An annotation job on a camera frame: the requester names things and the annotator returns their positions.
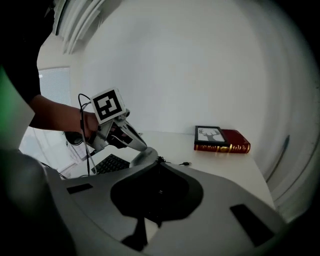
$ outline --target table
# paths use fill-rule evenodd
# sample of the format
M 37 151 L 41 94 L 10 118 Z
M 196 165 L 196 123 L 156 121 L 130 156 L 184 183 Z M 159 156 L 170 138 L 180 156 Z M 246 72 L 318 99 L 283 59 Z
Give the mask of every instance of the table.
M 250 154 L 195 151 L 194 135 L 191 134 L 145 131 L 142 132 L 142 138 L 167 162 L 177 165 L 191 162 L 190 168 L 229 179 L 275 209 L 265 179 Z M 110 154 L 131 162 L 138 153 L 129 147 L 118 149 L 109 145 L 92 158 L 96 165 Z M 83 162 L 71 170 L 70 177 L 76 178 L 87 173 L 87 163 Z

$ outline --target human hand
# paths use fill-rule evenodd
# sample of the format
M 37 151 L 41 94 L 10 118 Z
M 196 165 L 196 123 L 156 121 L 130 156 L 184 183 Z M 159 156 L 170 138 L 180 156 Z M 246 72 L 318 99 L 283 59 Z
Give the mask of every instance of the human hand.
M 98 128 L 98 120 L 95 113 L 83 112 L 85 139 L 89 139 Z

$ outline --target gold lettering on book spine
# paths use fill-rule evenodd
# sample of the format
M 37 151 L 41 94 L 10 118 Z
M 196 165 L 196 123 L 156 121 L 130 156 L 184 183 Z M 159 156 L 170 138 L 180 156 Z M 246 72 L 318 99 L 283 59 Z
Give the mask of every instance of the gold lettering on book spine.
M 232 147 L 232 149 L 233 149 L 233 151 L 238 151 L 239 150 L 239 145 L 234 145 L 233 147 Z
M 217 152 L 217 146 L 208 146 L 208 151 Z
M 220 152 L 221 152 L 221 153 L 227 152 L 228 149 L 229 149 L 229 148 L 228 148 L 227 146 L 222 146 L 222 147 L 220 148 Z
M 248 144 L 248 149 L 245 153 L 248 154 L 249 150 L 250 150 L 250 144 Z

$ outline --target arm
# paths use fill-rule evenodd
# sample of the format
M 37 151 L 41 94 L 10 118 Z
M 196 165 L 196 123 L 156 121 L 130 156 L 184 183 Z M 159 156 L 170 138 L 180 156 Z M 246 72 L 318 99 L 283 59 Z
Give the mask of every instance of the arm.
M 35 96 L 29 105 L 35 112 L 31 127 L 82 133 L 78 108 L 53 102 L 41 95 Z M 83 119 L 85 137 L 89 138 L 97 130 L 98 120 L 95 114 L 90 112 L 83 112 Z

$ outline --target black keyboard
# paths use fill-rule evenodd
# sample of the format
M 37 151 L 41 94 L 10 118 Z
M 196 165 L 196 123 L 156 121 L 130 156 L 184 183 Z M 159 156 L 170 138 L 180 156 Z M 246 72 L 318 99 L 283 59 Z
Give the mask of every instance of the black keyboard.
M 105 174 L 127 169 L 129 168 L 129 165 L 129 162 L 115 156 L 114 154 L 110 154 L 104 160 L 98 163 L 95 168 L 97 174 Z

